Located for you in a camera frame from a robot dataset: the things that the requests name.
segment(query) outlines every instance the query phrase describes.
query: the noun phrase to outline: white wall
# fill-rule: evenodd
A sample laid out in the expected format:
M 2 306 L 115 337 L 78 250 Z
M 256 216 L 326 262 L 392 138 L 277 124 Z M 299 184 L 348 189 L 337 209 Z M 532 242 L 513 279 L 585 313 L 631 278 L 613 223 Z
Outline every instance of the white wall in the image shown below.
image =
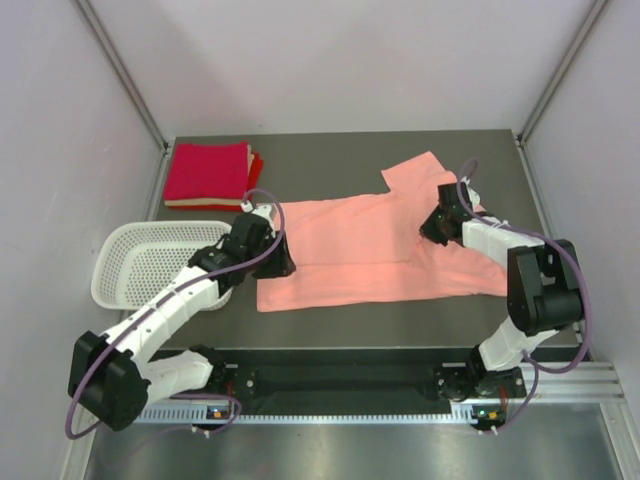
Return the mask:
M 529 144 L 560 235 L 573 240 L 640 425 L 640 2 L 612 2 Z
M 93 0 L 165 135 L 520 129 L 587 0 Z
M 117 313 L 89 284 L 143 215 L 159 158 L 70 1 L 0 19 L 0 478 L 57 478 L 75 339 Z

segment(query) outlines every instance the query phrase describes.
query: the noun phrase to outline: metal floor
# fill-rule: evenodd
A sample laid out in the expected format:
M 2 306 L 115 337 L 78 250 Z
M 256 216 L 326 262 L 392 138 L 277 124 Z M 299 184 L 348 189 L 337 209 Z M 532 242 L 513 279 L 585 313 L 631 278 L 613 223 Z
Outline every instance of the metal floor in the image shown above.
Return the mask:
M 248 140 L 265 161 L 259 186 L 281 201 L 387 192 L 380 171 L 429 150 L 454 172 L 475 156 L 482 163 L 473 185 L 483 205 L 514 225 L 541 230 L 513 135 L 507 130 L 190 137 L 178 142 L 242 140 Z M 429 213 L 425 210 L 425 219 Z M 161 205 L 156 218 L 231 222 L 234 215 L 176 211 Z M 256 284 L 248 279 L 234 290 L 224 309 L 199 313 L 166 346 L 468 347 L 491 335 L 506 315 L 505 299 L 489 296 L 258 313 Z M 571 331 L 549 343 L 575 344 Z
M 621 478 L 597 405 L 533 406 L 498 437 L 466 425 L 249 426 L 206 440 L 160 437 L 118 463 L 163 426 L 98 435 L 86 480 L 610 480 Z

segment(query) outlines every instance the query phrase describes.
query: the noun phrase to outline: folded red cloth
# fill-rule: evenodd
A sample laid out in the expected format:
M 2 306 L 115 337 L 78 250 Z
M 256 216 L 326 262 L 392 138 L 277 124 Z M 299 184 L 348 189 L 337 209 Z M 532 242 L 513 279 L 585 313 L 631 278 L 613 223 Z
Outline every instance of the folded red cloth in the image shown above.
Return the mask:
M 242 198 L 252 158 L 247 142 L 177 145 L 164 189 L 164 200 Z
M 244 192 L 255 188 L 258 184 L 258 179 L 260 178 L 260 173 L 262 173 L 262 168 L 264 167 L 264 161 L 260 157 L 258 152 L 255 152 L 253 158 L 253 163 L 251 164 L 251 170 L 249 171 L 249 179 L 247 181 L 246 190 L 243 190 L 242 194 L 244 196 Z M 184 206 L 173 206 L 167 205 L 169 208 L 178 209 L 178 210 L 220 210 L 223 212 L 241 212 L 242 208 L 240 208 L 241 199 L 238 200 L 237 205 L 221 205 L 221 204 L 209 204 L 209 205 L 184 205 Z

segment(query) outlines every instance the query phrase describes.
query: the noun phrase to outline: plastic basket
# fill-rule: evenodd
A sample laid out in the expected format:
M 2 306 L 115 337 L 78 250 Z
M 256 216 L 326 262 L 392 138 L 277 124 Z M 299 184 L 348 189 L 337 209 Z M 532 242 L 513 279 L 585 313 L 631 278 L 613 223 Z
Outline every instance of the plastic basket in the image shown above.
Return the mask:
M 115 230 L 105 241 L 91 281 L 104 308 L 137 310 L 165 288 L 193 253 L 231 231 L 224 222 L 139 222 Z M 223 307 L 231 290 L 206 310 Z

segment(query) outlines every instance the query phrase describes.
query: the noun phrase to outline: purple cable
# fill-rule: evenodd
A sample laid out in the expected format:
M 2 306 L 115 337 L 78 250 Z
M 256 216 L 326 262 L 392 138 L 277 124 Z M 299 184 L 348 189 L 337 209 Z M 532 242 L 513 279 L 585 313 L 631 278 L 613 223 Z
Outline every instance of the purple cable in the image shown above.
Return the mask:
M 466 172 L 466 170 L 469 169 L 469 166 L 471 166 L 471 171 L 467 174 L 465 172 Z M 480 222 L 484 223 L 485 225 L 490 225 L 490 226 L 491 225 L 495 225 L 495 222 L 491 222 L 491 221 L 487 220 L 485 217 L 481 217 L 480 215 L 477 215 L 473 211 L 471 206 L 469 206 L 467 204 L 466 200 L 462 196 L 462 182 L 464 181 L 465 178 L 468 179 L 468 180 L 471 180 L 471 176 L 475 173 L 477 167 L 478 167 L 478 160 L 476 158 L 470 158 L 469 160 L 467 160 L 464 163 L 464 165 L 462 165 L 462 168 L 460 169 L 460 175 L 458 176 L 458 179 L 457 179 L 457 182 L 456 182 L 456 192 L 458 193 L 458 199 L 460 200 L 460 203 L 462 204 L 464 209 L 467 211 L 467 213 L 469 215 L 471 215 L 473 218 L 475 218 L 476 220 L 479 220 Z M 527 406 L 529 405 L 529 403 L 533 399 L 533 397 L 535 395 L 535 392 L 536 392 L 536 390 L 538 388 L 538 383 L 539 383 L 539 380 L 540 380 L 540 371 L 559 375 L 559 374 L 562 374 L 562 373 L 570 372 L 571 370 L 573 370 L 574 368 L 576 368 L 580 364 L 580 362 L 582 361 L 584 356 L 587 354 L 587 351 L 589 350 L 589 347 L 591 346 L 591 340 L 593 338 L 593 331 L 592 331 L 593 311 L 591 309 L 591 301 L 589 299 L 589 291 L 587 290 L 587 283 L 585 281 L 584 275 L 580 271 L 580 267 L 578 266 L 578 263 L 573 259 L 573 257 L 571 255 L 569 255 L 565 251 L 564 248 L 562 248 L 560 245 L 558 245 L 558 243 L 556 241 L 554 241 L 551 238 L 548 238 L 545 235 L 542 235 L 541 233 L 532 232 L 532 231 L 526 230 L 524 228 L 512 227 L 512 226 L 507 225 L 505 223 L 500 223 L 500 226 L 498 228 L 502 228 L 502 229 L 510 231 L 510 232 L 520 233 L 520 234 L 523 234 L 523 235 L 528 235 L 530 237 L 537 238 L 539 240 L 542 240 L 544 243 L 546 243 L 551 248 L 553 248 L 556 252 L 558 252 L 558 254 L 564 260 L 566 260 L 566 262 L 571 267 L 571 270 L 573 271 L 573 274 L 576 276 L 576 280 L 578 281 L 578 287 L 579 287 L 579 290 L 580 290 L 580 298 L 582 299 L 582 305 L 583 305 L 583 310 L 584 310 L 584 332 L 583 332 L 584 338 L 583 338 L 583 341 L 582 341 L 582 345 L 580 345 L 580 348 L 578 349 L 578 352 L 576 353 L 576 356 L 573 358 L 573 360 L 571 360 L 571 362 L 569 362 L 568 365 L 566 365 L 566 366 L 564 366 L 562 368 L 545 367 L 543 365 L 540 365 L 537 361 L 535 361 L 529 355 L 529 352 L 523 350 L 522 356 L 524 357 L 525 361 L 527 361 L 528 363 L 533 365 L 533 371 L 534 371 L 533 384 L 531 385 L 531 388 L 529 389 L 529 394 L 525 398 L 524 402 L 522 402 L 522 405 L 520 405 L 518 410 L 516 410 L 516 412 L 511 416 L 511 418 L 504 425 L 502 425 L 501 427 L 496 429 L 497 432 L 502 432 L 502 431 L 506 430 L 510 425 L 512 425 L 513 422 L 515 422 L 522 415 L 524 410 L 527 408 Z
M 282 238 L 284 237 L 284 228 L 285 228 L 285 218 L 284 218 L 284 211 L 282 210 L 282 205 L 280 205 L 278 200 L 270 192 L 267 192 L 266 190 L 263 190 L 261 188 L 254 188 L 247 191 L 244 194 L 244 197 L 242 199 L 243 202 L 246 201 L 246 199 L 250 195 L 253 195 L 254 193 L 259 193 L 269 198 L 269 200 L 275 205 L 276 209 L 278 210 L 278 215 L 280 215 L 280 231 L 278 232 L 278 235 L 276 236 L 276 239 L 273 242 L 273 244 L 269 248 L 267 248 L 267 250 L 265 250 L 262 254 L 258 255 L 256 258 L 248 260 L 244 263 L 240 263 L 238 265 L 233 265 L 231 267 L 215 270 L 205 275 L 201 275 L 199 277 L 193 278 L 188 282 L 185 282 L 182 285 L 179 285 L 178 287 L 176 287 L 175 292 L 181 292 L 185 288 L 189 288 L 190 286 L 194 285 L 195 283 L 201 282 L 202 280 L 208 280 L 210 278 L 215 278 L 220 275 L 224 275 L 226 273 L 234 272 L 236 270 L 240 270 L 240 269 L 255 265 L 256 263 L 261 262 L 262 260 L 267 258 L 269 255 L 271 255 L 273 251 L 278 247 L 278 245 L 282 241 Z M 174 292 L 167 293 L 164 297 L 162 297 L 158 301 L 158 303 L 156 303 L 155 307 L 156 308 L 161 307 L 162 305 L 167 303 L 169 299 L 174 295 L 175 295 Z M 73 397 L 71 399 L 71 404 L 69 405 L 69 410 L 67 412 L 64 431 L 69 439 L 78 440 L 79 438 L 82 438 L 85 435 L 88 435 L 89 433 L 91 433 L 93 430 L 98 428 L 98 426 L 102 423 L 98 421 L 93 425 L 90 425 L 80 433 L 73 432 L 73 416 L 75 414 L 76 408 L 78 407 L 78 404 L 80 403 L 80 396 L 84 392 L 84 389 L 87 387 L 87 384 L 89 383 L 89 380 L 91 379 L 93 374 L 98 370 L 100 365 L 102 365 L 102 362 L 104 362 L 105 358 L 107 358 L 107 356 L 118 346 L 120 342 L 122 342 L 122 340 L 124 340 L 127 337 L 127 335 L 129 335 L 132 331 L 138 328 L 142 322 L 144 322 L 147 318 L 149 318 L 149 316 L 153 314 L 154 311 L 155 310 L 153 310 L 152 308 L 148 308 L 146 312 L 140 315 L 140 318 L 138 318 L 135 322 L 131 323 L 131 325 L 129 325 L 120 335 L 118 335 L 113 340 L 113 342 L 109 346 L 107 346 L 107 348 L 105 348 L 100 355 L 98 355 L 98 358 L 96 358 L 96 360 L 87 369 L 87 372 L 82 377 L 82 380 L 80 380 L 80 383 L 78 384 L 78 387 L 76 388 L 76 391 L 73 394 Z
M 233 416 L 229 419 L 229 421 L 227 423 L 223 424 L 220 428 L 218 428 L 216 430 L 207 430 L 211 435 L 217 435 L 219 433 L 224 432 L 225 430 L 228 430 L 229 427 L 231 427 L 231 425 L 233 425 L 236 422 L 236 420 L 238 420 L 238 418 L 240 417 L 240 414 L 242 413 L 242 404 L 236 398 L 230 397 L 229 395 L 214 395 L 214 394 L 206 394 L 206 393 L 179 393 L 177 395 L 173 395 L 171 398 L 174 398 L 174 399 L 191 399 L 191 400 L 197 400 L 197 399 L 202 399 L 202 400 L 227 400 L 230 403 L 233 403 L 235 405 L 235 407 L 236 407 L 234 410 L 232 410 L 233 411 Z M 102 466 L 104 468 L 106 468 L 107 470 L 111 470 L 111 471 L 119 470 L 120 468 L 122 468 L 124 466 L 125 463 L 127 463 L 134 456 L 136 456 L 138 453 L 140 453 L 141 450 L 143 450 L 144 448 L 148 447 L 151 443 L 155 442 L 158 438 L 166 435 L 167 433 L 177 432 L 178 430 L 191 430 L 192 428 L 193 427 L 187 426 L 187 425 L 174 425 L 173 427 L 169 427 L 169 428 L 165 428 L 163 430 L 160 430 L 159 432 L 154 433 L 149 438 L 147 438 L 146 440 L 141 442 L 131 452 L 129 452 L 126 457 L 120 459 L 120 461 L 118 463 L 110 463 L 110 462 L 108 462 L 106 460 L 105 455 L 104 455 L 104 448 L 103 448 L 104 447 L 104 442 L 103 442 L 102 445 L 101 445 L 101 448 L 99 449 L 100 463 L 102 463 Z

